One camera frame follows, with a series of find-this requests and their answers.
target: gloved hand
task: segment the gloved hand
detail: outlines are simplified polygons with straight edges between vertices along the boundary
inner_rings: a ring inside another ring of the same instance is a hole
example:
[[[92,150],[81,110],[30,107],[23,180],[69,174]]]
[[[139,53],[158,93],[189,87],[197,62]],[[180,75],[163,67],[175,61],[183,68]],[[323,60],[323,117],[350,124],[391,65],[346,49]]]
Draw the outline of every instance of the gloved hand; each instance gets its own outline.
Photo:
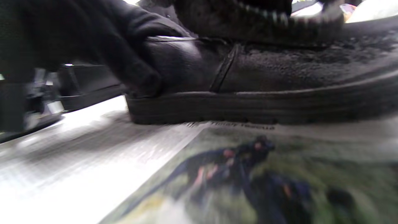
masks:
[[[141,43],[149,36],[189,36],[171,20],[123,0],[20,1],[21,18],[44,67],[56,69],[74,59],[105,64],[141,97],[156,95],[162,82],[140,57]]]

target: white surface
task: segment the white surface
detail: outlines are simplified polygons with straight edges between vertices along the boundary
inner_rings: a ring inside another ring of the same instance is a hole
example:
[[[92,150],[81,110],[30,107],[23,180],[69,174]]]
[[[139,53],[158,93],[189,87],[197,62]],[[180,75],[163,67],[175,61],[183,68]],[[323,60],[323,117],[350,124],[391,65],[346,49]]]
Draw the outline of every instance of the white surface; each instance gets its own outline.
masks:
[[[187,129],[134,125],[117,97],[1,144],[0,223],[98,223],[199,132]]]
[[[362,22],[396,15],[398,15],[397,0],[366,0],[358,5],[346,22]]]

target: newspaper page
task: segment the newspaper page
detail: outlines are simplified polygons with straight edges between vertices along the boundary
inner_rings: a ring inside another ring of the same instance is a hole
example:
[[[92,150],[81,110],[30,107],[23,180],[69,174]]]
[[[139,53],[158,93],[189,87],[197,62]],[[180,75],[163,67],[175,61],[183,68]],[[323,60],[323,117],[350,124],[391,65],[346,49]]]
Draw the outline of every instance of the newspaper page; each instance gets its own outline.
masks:
[[[398,223],[397,123],[194,124],[100,224]]]

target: black shoe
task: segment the black shoe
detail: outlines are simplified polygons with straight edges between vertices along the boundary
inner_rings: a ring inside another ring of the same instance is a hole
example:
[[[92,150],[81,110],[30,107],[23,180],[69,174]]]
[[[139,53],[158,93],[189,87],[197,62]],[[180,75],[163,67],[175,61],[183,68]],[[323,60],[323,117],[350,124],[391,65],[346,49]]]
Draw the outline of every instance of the black shoe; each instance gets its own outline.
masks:
[[[397,21],[345,24],[326,48],[152,38],[147,57],[164,77],[163,92],[126,96],[132,120],[307,124],[392,114],[398,111]]]
[[[0,2],[0,143],[59,121],[63,111],[55,74],[41,67],[17,2]]]
[[[122,94],[120,82],[104,65],[65,64],[58,71],[59,92],[65,111],[72,112]]]

